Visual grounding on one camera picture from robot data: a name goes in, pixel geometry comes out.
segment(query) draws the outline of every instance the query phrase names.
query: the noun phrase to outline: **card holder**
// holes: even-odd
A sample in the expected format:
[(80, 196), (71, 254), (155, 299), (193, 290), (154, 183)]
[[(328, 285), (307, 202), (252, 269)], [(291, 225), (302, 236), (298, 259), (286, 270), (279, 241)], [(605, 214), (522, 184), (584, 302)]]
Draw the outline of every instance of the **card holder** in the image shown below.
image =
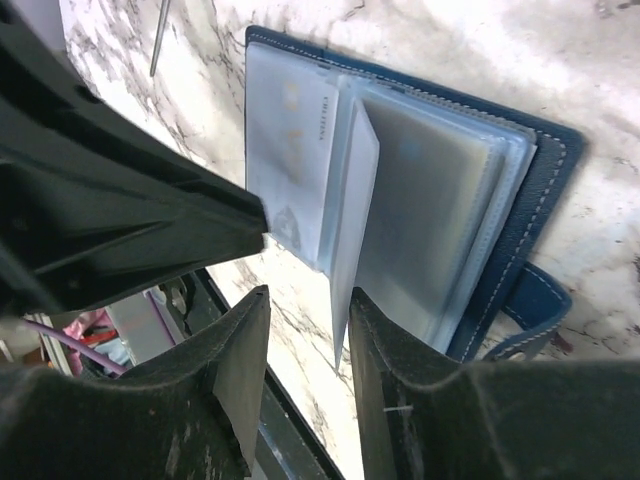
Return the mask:
[[(524, 332), (500, 344), (490, 357), (534, 355), (570, 300), (551, 277), (525, 260), (580, 155), (580, 135), (278, 32), (252, 26), (246, 35), (247, 187), (262, 197), (274, 237), (329, 277), (336, 359), (356, 284), (387, 316), (458, 360), (475, 356), (500, 308)], [(297, 90), (291, 88), (291, 72), (298, 75)], [(308, 101), (302, 101), (305, 95)], [(293, 99), (297, 109), (291, 108)], [(398, 112), (401, 118), (389, 120)], [(409, 118), (414, 124), (428, 123), (429, 115), (431, 121), (439, 121), (429, 133), (438, 125), (440, 135), (404, 141), (410, 128), (405, 125), (403, 130), (401, 122)], [(454, 126), (459, 136), (447, 144), (443, 132)], [(310, 144), (294, 135), (300, 142), (294, 147), (286, 134), (294, 127), (305, 132), (309, 128), (317, 138)], [(333, 129), (330, 147), (322, 147), (321, 138), (328, 136), (317, 131), (323, 129)], [(465, 157), (458, 151), (465, 145), (476, 148), (471, 149), (475, 157), (467, 158), (481, 159), (464, 164), (469, 170), (454, 161)], [(287, 148), (304, 154), (287, 153)], [(438, 148), (440, 156), (434, 154)], [(452, 155), (447, 148), (458, 153)], [(428, 166), (436, 172), (425, 192), (432, 197), (412, 198), (410, 193), (426, 185), (420, 180), (429, 176), (418, 175), (415, 165), (420, 162), (412, 170), (408, 159), (413, 156), (424, 164), (425, 150), (433, 157)], [(273, 161), (267, 161), (269, 155)], [(287, 183), (292, 174), (286, 173), (284, 163), (296, 155), (297, 178), (309, 182), (304, 188)], [(452, 161), (442, 162), (443, 156)], [(448, 192), (447, 185), (458, 190)], [(448, 200), (443, 200), (447, 192)], [(430, 202), (420, 204), (418, 198)], [(420, 215), (427, 220), (416, 221)], [(437, 220), (429, 220), (429, 215)], [(521, 235), (516, 242), (514, 234)], [(403, 235), (408, 238), (404, 243), (398, 241)], [(434, 272), (431, 284), (440, 289), (432, 297), (424, 288), (429, 285), (429, 266)], [(413, 310), (412, 303), (417, 305)]]

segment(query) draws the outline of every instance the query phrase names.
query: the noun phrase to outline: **gray metal rod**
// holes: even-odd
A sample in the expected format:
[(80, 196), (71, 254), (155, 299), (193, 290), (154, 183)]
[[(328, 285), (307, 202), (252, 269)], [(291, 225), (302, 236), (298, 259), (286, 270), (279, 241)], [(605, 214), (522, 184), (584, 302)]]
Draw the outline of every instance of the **gray metal rod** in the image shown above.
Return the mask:
[(152, 77), (156, 74), (158, 65), (158, 57), (160, 56), (160, 47), (162, 46), (162, 37), (164, 37), (164, 28), (167, 26), (167, 15), (169, 14), (169, 6), (171, 0), (162, 0), (160, 5), (160, 18), (158, 18), (158, 30), (156, 31), (156, 40), (153, 44), (153, 56), (151, 57), (151, 70), (149, 75)]

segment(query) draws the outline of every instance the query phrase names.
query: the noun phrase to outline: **pink object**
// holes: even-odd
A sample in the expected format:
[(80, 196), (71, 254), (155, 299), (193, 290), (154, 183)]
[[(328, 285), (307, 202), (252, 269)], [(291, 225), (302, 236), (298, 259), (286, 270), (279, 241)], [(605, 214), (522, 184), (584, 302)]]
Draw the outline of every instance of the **pink object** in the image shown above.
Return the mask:
[[(71, 322), (67, 327), (63, 328), (64, 333), (69, 335), (71, 338), (75, 338), (76, 340), (80, 340), (84, 332), (87, 331), (89, 327), (99, 326), (99, 327), (112, 327), (111, 319), (109, 318), (109, 314), (105, 308), (99, 308), (92, 312), (85, 312), (80, 314), (73, 322)], [(68, 355), (69, 366), (71, 367), (71, 371), (74, 375), (79, 375), (82, 372), (82, 362), (80, 361), (80, 354), (76, 351), (71, 352)]]

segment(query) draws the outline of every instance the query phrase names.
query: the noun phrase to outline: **card slot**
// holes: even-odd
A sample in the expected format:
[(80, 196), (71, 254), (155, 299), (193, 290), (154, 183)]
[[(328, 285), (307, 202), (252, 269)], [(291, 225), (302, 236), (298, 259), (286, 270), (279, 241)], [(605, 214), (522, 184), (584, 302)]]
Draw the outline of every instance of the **card slot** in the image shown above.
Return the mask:
[(340, 216), (329, 283), (335, 366), (340, 363), (362, 240), (377, 175), (380, 144), (360, 100), (352, 103), (351, 134), (346, 149)]
[(506, 144), (398, 105), (388, 93), (359, 92), (380, 157), (356, 283), (389, 318), (430, 343), (499, 178)]

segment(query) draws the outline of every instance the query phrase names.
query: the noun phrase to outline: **marble countertop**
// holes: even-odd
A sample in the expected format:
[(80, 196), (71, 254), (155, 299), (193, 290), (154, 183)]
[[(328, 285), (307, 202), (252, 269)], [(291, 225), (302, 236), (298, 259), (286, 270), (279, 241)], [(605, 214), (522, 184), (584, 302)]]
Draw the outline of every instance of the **marble countertop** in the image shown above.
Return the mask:
[[(173, 0), (149, 77), (158, 0), (64, 0), (68, 53), (114, 109), (244, 181), (244, 30), (259, 24), (577, 128), (590, 143), (532, 261), (574, 307), (548, 359), (640, 356), (640, 6), (624, 0)], [(272, 294), (269, 362), (345, 476), (362, 477), (348, 352), (328, 286), (277, 245), (210, 268), (231, 302)], [(517, 327), (500, 318), (486, 347)]]

